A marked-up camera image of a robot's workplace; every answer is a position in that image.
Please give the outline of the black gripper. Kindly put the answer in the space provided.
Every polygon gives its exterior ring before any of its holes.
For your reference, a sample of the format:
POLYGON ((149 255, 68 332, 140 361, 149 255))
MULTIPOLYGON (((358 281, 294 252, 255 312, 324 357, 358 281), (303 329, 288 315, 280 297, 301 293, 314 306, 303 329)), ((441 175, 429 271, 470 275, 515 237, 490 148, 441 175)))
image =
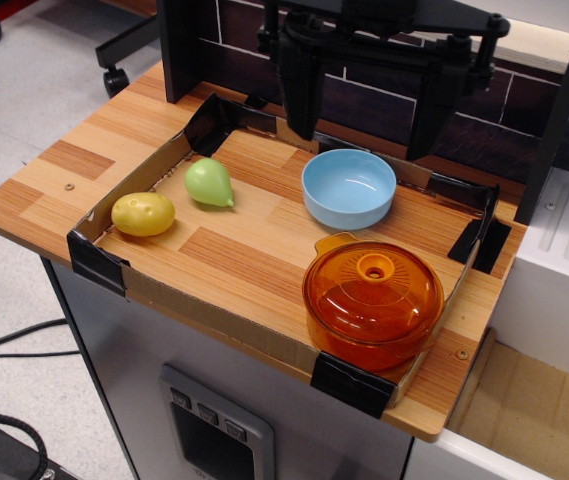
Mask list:
MULTIPOLYGON (((345 32, 366 32, 379 38, 398 33, 438 33, 479 37, 495 47, 508 35, 510 23, 458 1, 266 1, 258 31, 258 51, 273 55, 286 9, 302 19, 328 20, 345 32)), ((290 37, 278 45, 277 73, 289 127, 302 139, 313 138, 321 109, 324 68, 312 46, 290 37)), ((472 60, 426 58, 415 67, 421 78, 406 159, 434 153, 463 96, 473 86, 472 60)))

